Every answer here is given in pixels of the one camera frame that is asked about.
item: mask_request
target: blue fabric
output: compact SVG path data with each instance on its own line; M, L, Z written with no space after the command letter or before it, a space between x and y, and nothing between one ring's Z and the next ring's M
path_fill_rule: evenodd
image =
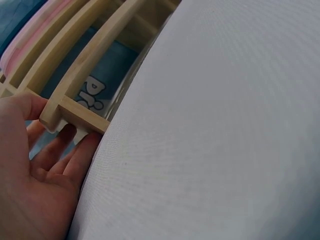
M50 98L51 94L59 84L62 77L65 75L65 73L75 61L80 52L83 50L83 48L88 44L90 39L96 34L96 32L97 31L95 29L89 28L84 33L84 35L70 50L65 59L61 62L61 64L51 76L50 80L41 93L42 97L47 99ZM119 42L115 41L110 46L110 48L106 51L106 53L103 55L101 60L91 72L91 76L104 86L104 89L101 92L92 96L92 98L94 98L95 100L95 103L99 102L100 104L106 104L109 100L112 99L121 81L127 74L137 56L138 53L125 47ZM87 92L87 87L87 83L85 83L81 89L81 92L86 92L87 94L89 94L89 92ZM84 99L80 95L78 95L75 100L78 102L84 101ZM90 109L99 114L99 109L95 111L95 106ZM30 159L32 159L34 155L36 155L44 146L50 143L56 136L57 133L50 134L46 132L31 151ZM72 143L64 152L63 156L68 154L68 152L70 152L74 146L75 145Z
M0 0L0 56L47 0Z

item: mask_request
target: wooden rack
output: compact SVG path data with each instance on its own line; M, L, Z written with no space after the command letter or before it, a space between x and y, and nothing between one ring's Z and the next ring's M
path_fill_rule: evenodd
M109 121L74 101L75 96L114 40L141 52L180 1L74 0L46 27L7 78L0 72L0 97L24 91L39 95L71 48L92 26L97 33L59 82L40 121L51 132L63 119L86 132L103 134Z

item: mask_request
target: pink fabric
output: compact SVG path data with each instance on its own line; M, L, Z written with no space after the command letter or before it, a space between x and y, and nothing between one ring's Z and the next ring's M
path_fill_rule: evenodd
M38 39L46 26L71 1L74 0L48 0L15 36L0 60L0 69L2 69L6 77L15 69L20 58Z

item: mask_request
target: light wood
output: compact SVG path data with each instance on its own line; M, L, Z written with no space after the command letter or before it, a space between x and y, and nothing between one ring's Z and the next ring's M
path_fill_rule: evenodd
M12 73L8 76L8 82L19 87L23 78L35 63L37 58L48 46L57 33L64 27L64 25L81 9L88 0L73 0L67 7L65 7L45 28L39 38L32 44L32 46L21 57Z
M44 21L50 16L50 14L61 4L64 0L56 0L51 2L46 2L45 4L50 4L45 11L39 16L38 21L34 22L33 25L30 26L28 31L18 40L16 44L16 48L19 49L21 46L26 44L26 42L32 37L35 31L43 24Z
M100 29L110 16L122 5L120 0L112 0L105 11L93 24L93 27ZM128 48L140 53L145 45L158 32L158 29L147 22L143 17L135 14L126 27L121 31L116 40Z
M59 108L63 119L68 123L72 123L78 129L85 130L87 133L94 131L104 134L109 127L110 122L106 119L67 96L62 98Z
M108 47L145 1L146 0L127 0L123 3L76 58L54 90L48 104L40 116L40 120L50 131L54 131L57 128L61 117L65 118L64 113L60 112L58 109L62 99L65 96L70 99L73 99L76 96L86 78L104 55Z
M3 92L0 95L0 98L7 98L7 97L11 97L14 94L12 92L10 92L8 89L4 88Z
M8 84L8 85L6 86L6 89L7 89L10 93L12 93L13 95L16 94L16 92L17 92L17 89L16 89L14 86L12 86L11 84Z
M84 5L45 48L23 79L18 91L30 88L35 93L40 94L61 61L106 9L108 2L108 0L90 0Z

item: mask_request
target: white fabric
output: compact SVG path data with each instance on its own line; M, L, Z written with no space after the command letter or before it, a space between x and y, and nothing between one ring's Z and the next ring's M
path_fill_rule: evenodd
M320 1L183 0L116 113L70 239L320 239Z

